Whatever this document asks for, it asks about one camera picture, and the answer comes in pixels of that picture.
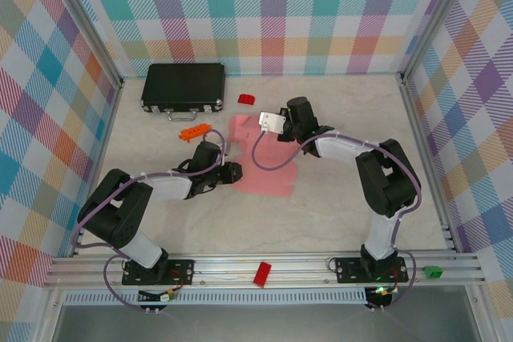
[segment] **orange toy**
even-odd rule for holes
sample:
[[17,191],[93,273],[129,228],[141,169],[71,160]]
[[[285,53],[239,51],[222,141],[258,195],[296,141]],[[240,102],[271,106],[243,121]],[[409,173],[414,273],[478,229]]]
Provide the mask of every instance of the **orange toy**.
[[209,124],[200,124],[199,126],[188,128],[187,130],[182,130],[178,137],[182,140],[187,141],[187,143],[191,142],[191,139],[197,138],[198,136],[203,135],[208,130],[211,130],[212,126]]

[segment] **red toy brick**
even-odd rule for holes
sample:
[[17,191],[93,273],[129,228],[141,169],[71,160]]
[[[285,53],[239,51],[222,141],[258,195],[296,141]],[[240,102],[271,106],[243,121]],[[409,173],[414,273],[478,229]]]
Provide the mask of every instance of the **red toy brick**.
[[260,267],[258,268],[258,271],[256,272],[255,279],[253,280],[253,283],[256,286],[263,288],[270,271],[271,271],[271,265],[267,264],[266,262],[261,262]]
[[252,106],[255,104],[255,97],[253,95],[240,94],[239,100],[237,102],[242,104],[249,104]]

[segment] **pink cloth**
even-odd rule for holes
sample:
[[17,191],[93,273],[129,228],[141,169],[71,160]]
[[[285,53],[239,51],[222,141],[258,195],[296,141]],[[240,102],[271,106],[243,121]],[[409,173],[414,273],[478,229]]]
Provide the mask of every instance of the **pink cloth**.
[[[289,196],[297,176],[294,162],[276,171],[263,171],[253,163],[251,150],[260,135],[258,116],[235,115],[230,119],[228,141],[237,143],[243,155],[234,160],[242,165],[243,177],[232,186],[238,191],[261,195]],[[287,160],[298,148],[297,143],[277,141],[277,134],[268,133],[258,143],[256,160],[265,166],[276,166]]]

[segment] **black mounting plate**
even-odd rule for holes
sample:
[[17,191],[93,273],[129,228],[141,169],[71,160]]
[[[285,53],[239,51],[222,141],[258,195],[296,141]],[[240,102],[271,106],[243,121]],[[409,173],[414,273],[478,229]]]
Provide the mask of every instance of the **black mounting plate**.
[[[404,258],[400,256],[394,259],[394,263],[390,268],[398,272],[398,282],[408,282],[408,271],[401,271],[406,264]],[[335,258],[335,271],[337,272],[337,282],[340,284],[393,284],[395,277],[391,272],[383,274],[379,280],[371,280],[367,276],[360,258]]]
[[[148,286],[150,284],[162,286],[181,285],[180,278],[176,275],[165,275],[160,281],[156,282],[155,274],[143,268],[133,260],[124,264],[123,286]],[[168,260],[166,271],[177,270],[184,278],[184,286],[192,284],[194,276],[194,260]]]

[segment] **green block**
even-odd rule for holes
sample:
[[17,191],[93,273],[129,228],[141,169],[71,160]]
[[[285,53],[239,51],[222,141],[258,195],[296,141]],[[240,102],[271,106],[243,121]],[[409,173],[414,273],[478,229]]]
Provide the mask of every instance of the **green block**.
[[424,268],[424,272],[426,273],[426,277],[428,279],[434,280],[442,276],[443,269],[439,266],[426,266]]

